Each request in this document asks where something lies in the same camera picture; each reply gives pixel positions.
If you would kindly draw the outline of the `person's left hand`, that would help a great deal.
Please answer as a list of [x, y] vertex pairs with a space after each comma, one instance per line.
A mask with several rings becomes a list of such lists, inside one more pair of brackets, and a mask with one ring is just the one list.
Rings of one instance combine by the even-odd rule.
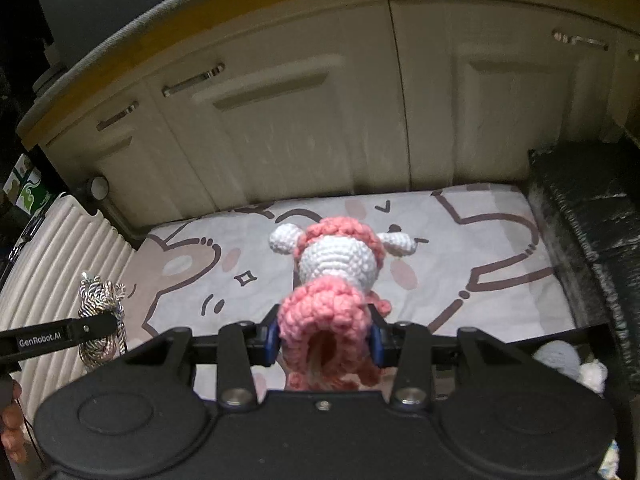
[[10, 403], [1, 411], [1, 442], [6, 455], [16, 464], [27, 462], [27, 450], [24, 439], [24, 413], [18, 403], [22, 394], [21, 385], [13, 379]]

